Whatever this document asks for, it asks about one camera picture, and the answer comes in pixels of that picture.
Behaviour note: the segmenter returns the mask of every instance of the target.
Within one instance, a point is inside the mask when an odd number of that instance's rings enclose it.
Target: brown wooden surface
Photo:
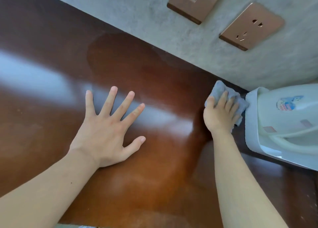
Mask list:
[[[127,161],[99,169],[61,222],[222,227],[202,118],[218,77],[58,0],[0,0],[0,21],[0,196],[67,153],[85,90],[99,112],[117,85],[115,108],[130,90],[129,111],[146,104],[124,145],[138,135],[147,141]],[[233,135],[289,227],[317,227],[315,173],[251,152],[244,124]]]

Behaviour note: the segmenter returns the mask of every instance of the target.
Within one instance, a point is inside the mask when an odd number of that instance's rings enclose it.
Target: textured concrete wall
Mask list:
[[[62,1],[248,90],[318,77],[318,0],[219,0],[199,26],[168,9],[168,0]],[[252,1],[286,24],[243,52],[218,35]]]

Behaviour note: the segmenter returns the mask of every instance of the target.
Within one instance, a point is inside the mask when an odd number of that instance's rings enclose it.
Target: finger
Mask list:
[[[232,106],[232,108],[231,108],[231,110],[229,112],[231,118],[234,116],[234,114],[235,114],[235,112],[237,111],[238,108],[239,108],[239,103],[237,102],[237,103],[235,103]]]
[[[126,127],[126,130],[133,124],[137,117],[142,113],[145,108],[145,104],[140,104],[135,110],[133,110],[127,117],[124,118],[122,124]]]
[[[222,96],[221,96],[219,102],[217,103],[217,106],[218,106],[218,107],[224,108],[225,103],[226,103],[226,100],[227,100],[227,95],[228,95],[228,92],[227,92],[227,91],[225,91],[225,92],[222,94]]]
[[[118,88],[116,86],[112,86],[99,115],[109,116],[110,112],[112,111],[113,105],[114,105],[117,91],[118,91]]]
[[[125,100],[122,102],[122,104],[114,112],[112,117],[117,120],[120,120],[123,117],[123,115],[127,112],[131,102],[133,101],[134,96],[135,93],[133,91],[130,91]]]
[[[231,107],[232,107],[232,105],[233,105],[233,102],[234,102],[234,97],[231,97],[227,102],[226,102],[226,104],[225,104],[225,111],[226,112],[230,112],[230,110],[231,110]]]
[[[91,117],[96,115],[94,102],[93,102],[93,93],[90,90],[86,91],[85,105],[86,105],[85,117]]]
[[[130,145],[123,148],[122,161],[130,157],[134,152],[138,151],[140,146],[146,141],[144,136],[136,138]]]
[[[206,100],[206,106],[214,107],[215,99],[213,96],[208,97]]]
[[[236,114],[236,115],[232,118],[232,124],[234,125],[234,124],[239,120],[240,117],[241,117],[240,114]]]

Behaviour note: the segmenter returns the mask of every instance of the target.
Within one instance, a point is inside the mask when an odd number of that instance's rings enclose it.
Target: cleaning rag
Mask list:
[[[228,96],[227,100],[229,100],[231,97],[235,97],[234,103],[239,103],[239,107],[237,111],[235,112],[235,115],[239,114],[241,115],[240,118],[237,120],[235,123],[237,126],[239,126],[242,122],[242,113],[246,108],[248,108],[249,103],[245,101],[243,98],[241,98],[241,95],[234,91],[232,88],[227,87],[222,81],[217,81],[212,89],[212,92],[209,96],[213,96],[215,100],[215,105],[217,105],[217,102],[220,100],[221,95],[225,92],[228,91]]]

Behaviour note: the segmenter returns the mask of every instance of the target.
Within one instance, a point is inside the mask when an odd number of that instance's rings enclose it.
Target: light switch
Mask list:
[[[217,0],[169,0],[167,7],[199,25],[211,11],[216,1]]]
[[[259,3],[249,6],[223,31],[219,38],[246,51],[284,25],[284,19]]]

